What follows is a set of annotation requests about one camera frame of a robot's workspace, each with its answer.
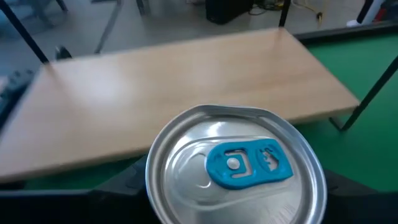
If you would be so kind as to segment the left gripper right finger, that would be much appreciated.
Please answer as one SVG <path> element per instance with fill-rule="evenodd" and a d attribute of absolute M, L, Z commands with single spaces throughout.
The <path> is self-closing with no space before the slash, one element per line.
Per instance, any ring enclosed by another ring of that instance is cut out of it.
<path fill-rule="evenodd" d="M 322 224 L 398 224 L 398 191 L 379 192 L 325 170 L 327 205 Z"/>

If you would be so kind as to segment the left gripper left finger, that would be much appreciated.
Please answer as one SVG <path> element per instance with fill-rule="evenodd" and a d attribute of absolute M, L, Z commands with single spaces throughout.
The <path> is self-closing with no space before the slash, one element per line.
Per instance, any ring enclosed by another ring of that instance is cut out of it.
<path fill-rule="evenodd" d="M 93 189 L 0 189 L 0 224 L 161 224 L 146 193 L 146 160 Z"/>

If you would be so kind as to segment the teal Red Bull can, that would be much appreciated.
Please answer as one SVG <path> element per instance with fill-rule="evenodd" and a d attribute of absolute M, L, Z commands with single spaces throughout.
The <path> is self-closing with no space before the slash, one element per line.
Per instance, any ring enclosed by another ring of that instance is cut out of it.
<path fill-rule="evenodd" d="M 199 105 L 157 135 L 146 192 L 162 224 L 321 224 L 324 171 L 303 135 L 259 108 Z"/>

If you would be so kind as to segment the white floor stand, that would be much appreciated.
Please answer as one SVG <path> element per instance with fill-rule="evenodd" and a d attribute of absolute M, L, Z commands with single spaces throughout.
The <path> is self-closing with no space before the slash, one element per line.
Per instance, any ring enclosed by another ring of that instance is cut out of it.
<path fill-rule="evenodd" d="M 357 18 L 348 21 L 346 26 L 354 27 L 371 24 L 375 21 L 376 15 L 385 1 L 386 0 L 364 0 L 363 7 L 361 8 Z"/>

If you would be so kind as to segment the black floor cabinet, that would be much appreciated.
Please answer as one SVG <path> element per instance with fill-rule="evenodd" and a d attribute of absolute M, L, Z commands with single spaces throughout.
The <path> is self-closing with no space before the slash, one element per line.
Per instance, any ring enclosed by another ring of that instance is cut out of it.
<path fill-rule="evenodd" d="M 252 9 L 254 0 L 205 0 L 206 19 L 223 25 Z"/>

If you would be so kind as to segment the black table border frame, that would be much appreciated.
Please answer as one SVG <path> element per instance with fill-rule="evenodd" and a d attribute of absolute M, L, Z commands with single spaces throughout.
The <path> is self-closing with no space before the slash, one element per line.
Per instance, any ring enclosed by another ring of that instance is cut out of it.
<path fill-rule="evenodd" d="M 398 33 L 398 21 L 383 21 L 363 26 L 294 34 L 293 36 L 303 45 L 311 45 L 394 33 Z"/>

